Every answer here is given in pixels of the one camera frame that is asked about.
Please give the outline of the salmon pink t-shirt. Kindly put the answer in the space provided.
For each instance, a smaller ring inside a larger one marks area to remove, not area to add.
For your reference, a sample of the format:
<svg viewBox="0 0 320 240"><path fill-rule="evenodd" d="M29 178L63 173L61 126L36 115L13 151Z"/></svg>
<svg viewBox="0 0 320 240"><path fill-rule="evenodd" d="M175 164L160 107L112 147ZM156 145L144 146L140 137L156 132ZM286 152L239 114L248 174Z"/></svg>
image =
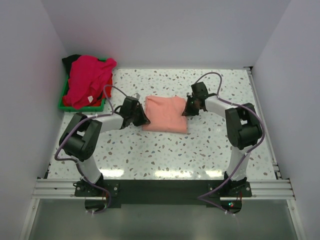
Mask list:
<svg viewBox="0 0 320 240"><path fill-rule="evenodd" d="M187 118L182 115L185 106L185 99L178 96L147 96L145 114L150 123L143 125L142 130L186 134L188 132Z"/></svg>

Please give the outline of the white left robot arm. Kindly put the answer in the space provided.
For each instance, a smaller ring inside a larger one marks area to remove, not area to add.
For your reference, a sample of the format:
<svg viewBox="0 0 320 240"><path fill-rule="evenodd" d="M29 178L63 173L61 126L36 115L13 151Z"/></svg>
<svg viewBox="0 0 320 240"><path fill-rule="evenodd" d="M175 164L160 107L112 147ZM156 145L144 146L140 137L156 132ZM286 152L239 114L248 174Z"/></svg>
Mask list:
<svg viewBox="0 0 320 240"><path fill-rule="evenodd" d="M127 96L112 113L85 115L76 113L59 140L56 161L72 161L86 183L86 191L99 196L104 190L103 175L94 160L94 151L101 133L150 124L140 101Z"/></svg>

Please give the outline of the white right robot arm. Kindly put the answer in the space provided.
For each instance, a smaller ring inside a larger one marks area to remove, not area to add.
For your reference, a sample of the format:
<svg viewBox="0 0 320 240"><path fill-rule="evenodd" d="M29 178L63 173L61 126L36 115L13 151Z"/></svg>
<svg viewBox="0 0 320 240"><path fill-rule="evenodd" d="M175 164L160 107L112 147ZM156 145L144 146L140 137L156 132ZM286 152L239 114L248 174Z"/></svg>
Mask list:
<svg viewBox="0 0 320 240"><path fill-rule="evenodd" d="M224 100L216 93L209 93L203 82L194 83L191 89L183 116L197 116L203 110L225 120L232 150L222 189L227 196L233 197L241 190L240 184L247 180L248 161L251 152L264 140L264 125L251 103L239 104Z"/></svg>

